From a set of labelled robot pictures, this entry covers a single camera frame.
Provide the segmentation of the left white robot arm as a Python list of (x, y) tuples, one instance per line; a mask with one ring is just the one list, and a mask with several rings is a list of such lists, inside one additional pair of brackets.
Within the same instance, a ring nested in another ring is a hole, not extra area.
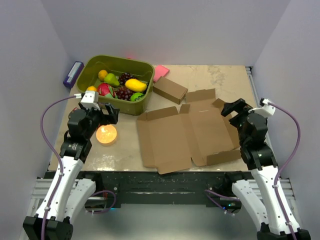
[(102, 125), (118, 122), (118, 108), (105, 104), (107, 113), (94, 104), (83, 104), (69, 114), (60, 147), (59, 163), (48, 192), (34, 216), (26, 216), (23, 229), (30, 240), (69, 240), (73, 223), (91, 196), (99, 196), (104, 184), (93, 178), (77, 176), (91, 150), (91, 137)]

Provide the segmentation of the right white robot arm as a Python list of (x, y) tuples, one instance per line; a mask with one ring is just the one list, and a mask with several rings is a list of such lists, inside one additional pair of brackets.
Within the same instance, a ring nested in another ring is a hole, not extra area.
[(260, 191), (257, 196), (241, 172), (226, 175), (223, 192), (236, 196), (249, 213), (259, 240), (309, 240), (308, 230), (302, 229), (287, 202), (278, 166), (272, 149), (266, 143), (268, 118), (282, 108), (262, 98), (260, 107), (253, 108), (242, 98), (223, 103), (221, 115), (236, 115), (229, 123), (237, 129), (240, 155)]

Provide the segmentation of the large cardboard box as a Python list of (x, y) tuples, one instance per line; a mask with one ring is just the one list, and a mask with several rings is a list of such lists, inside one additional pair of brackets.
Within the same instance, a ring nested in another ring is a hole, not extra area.
[(186, 103), (142, 113), (136, 121), (144, 167), (161, 175), (240, 159), (238, 132), (221, 115), (216, 90), (188, 92)]

